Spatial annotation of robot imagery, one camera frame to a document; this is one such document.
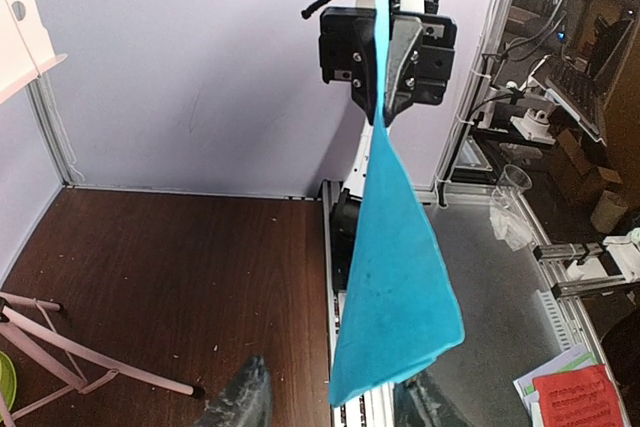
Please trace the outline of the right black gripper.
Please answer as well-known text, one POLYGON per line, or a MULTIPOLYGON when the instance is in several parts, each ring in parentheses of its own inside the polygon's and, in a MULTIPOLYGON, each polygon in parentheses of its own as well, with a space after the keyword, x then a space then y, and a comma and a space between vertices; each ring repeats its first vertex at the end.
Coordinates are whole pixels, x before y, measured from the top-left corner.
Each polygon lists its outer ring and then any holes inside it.
MULTIPOLYGON (((376 11, 329 7, 320 15, 319 60, 325 83, 348 82, 352 100, 368 122, 375 117, 376 11)), ((388 42, 383 118, 391 125, 412 104, 442 103, 455 55, 457 25, 449 17, 392 13, 388 42)))

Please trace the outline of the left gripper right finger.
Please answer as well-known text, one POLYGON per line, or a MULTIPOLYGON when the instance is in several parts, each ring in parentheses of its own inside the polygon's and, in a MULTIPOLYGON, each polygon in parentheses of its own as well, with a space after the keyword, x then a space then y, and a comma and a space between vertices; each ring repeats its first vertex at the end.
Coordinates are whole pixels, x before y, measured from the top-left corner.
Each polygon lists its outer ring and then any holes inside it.
POLYGON ((452 426, 451 404, 427 371, 394 387, 395 426, 452 426))

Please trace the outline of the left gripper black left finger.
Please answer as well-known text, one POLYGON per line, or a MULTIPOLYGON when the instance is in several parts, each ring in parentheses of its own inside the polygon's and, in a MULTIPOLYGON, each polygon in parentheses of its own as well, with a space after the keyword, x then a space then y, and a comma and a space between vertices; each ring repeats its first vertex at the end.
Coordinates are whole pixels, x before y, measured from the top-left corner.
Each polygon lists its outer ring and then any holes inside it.
POLYGON ((271 374, 262 356, 252 355, 218 397, 206 404, 198 426, 272 425, 271 374))

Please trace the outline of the blue sheet music page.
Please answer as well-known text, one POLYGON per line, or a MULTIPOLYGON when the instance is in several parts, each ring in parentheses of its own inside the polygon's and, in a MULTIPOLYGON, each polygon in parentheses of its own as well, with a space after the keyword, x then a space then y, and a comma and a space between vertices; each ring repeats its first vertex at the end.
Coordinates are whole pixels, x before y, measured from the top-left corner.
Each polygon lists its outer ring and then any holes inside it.
POLYGON ((339 407, 429 367, 465 337, 436 234, 383 124, 389 0, 374 0, 377 105, 329 383, 339 407))

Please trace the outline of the pink music stand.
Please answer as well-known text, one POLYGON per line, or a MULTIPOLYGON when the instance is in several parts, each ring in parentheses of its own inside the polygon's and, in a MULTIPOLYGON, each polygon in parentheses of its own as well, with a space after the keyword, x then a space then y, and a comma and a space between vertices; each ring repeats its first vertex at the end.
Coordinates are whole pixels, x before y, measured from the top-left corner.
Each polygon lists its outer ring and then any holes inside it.
MULTIPOLYGON (((1 100, 28 94, 34 118, 27 126, 19 115, 1 117, 1 273, 6 275, 44 211, 62 189, 69 164, 48 120, 51 99, 44 75, 65 60, 55 52, 36 0, 1 0, 1 100)), ((92 350, 56 329, 51 313, 63 304, 2 292, 1 338, 62 381, 62 388, 16 410, 12 396, 1 398, 1 421, 16 420, 68 394, 89 394, 118 376, 154 388, 204 397, 195 385, 171 380, 92 350)))

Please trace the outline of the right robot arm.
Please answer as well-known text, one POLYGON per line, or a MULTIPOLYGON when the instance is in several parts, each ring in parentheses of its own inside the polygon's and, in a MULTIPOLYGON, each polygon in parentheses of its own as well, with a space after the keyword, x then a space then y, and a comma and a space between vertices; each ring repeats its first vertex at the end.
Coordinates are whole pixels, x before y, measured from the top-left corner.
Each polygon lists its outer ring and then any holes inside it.
MULTIPOLYGON (((439 0, 389 0, 390 55, 386 74, 383 124, 414 104, 438 106, 446 92, 455 53, 457 26, 439 15, 439 0)), ((316 0, 303 19, 320 15, 319 61, 325 83, 344 82, 365 113, 358 150, 343 184, 326 187, 331 286, 346 290, 356 225, 371 150, 377 98, 374 52, 374 0, 316 0)))

